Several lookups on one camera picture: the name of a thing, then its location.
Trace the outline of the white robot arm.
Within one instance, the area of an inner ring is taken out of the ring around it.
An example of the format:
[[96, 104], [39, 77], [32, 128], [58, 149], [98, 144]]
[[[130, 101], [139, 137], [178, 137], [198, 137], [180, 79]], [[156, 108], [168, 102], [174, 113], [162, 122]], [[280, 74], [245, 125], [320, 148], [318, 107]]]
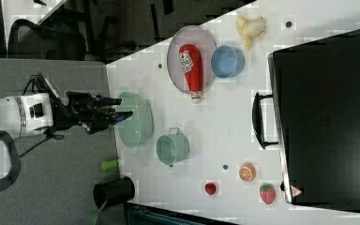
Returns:
[[13, 185], [21, 171], [21, 157], [15, 145], [20, 138], [43, 134], [47, 139], [59, 130], [81, 126], [88, 134], [100, 132], [127, 120], [133, 112], [118, 112], [120, 98], [68, 92], [67, 103], [48, 93], [0, 98], [0, 150], [8, 154], [9, 171], [0, 178], [0, 192]]

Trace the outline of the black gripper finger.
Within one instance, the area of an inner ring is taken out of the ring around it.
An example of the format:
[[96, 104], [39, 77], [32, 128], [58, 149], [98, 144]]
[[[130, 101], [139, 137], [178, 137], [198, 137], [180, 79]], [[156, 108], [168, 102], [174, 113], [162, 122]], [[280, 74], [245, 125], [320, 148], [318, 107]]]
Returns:
[[127, 120], [133, 115], [133, 112], [110, 112], [108, 116], [109, 124], [114, 126], [122, 121]]
[[120, 105], [121, 103], [122, 103], [121, 98], [96, 96], [96, 106], [97, 107], [109, 107], [109, 106], [114, 106], [114, 105]]

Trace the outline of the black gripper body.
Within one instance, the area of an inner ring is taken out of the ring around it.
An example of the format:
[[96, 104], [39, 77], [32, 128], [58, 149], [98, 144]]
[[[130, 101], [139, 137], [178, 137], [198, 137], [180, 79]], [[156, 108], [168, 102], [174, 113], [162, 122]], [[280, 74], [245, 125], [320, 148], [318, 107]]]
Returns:
[[67, 130], [81, 126], [87, 134], [100, 132], [109, 127], [109, 107], [97, 107], [96, 97], [89, 93], [67, 92], [68, 104], [51, 97], [53, 129]]

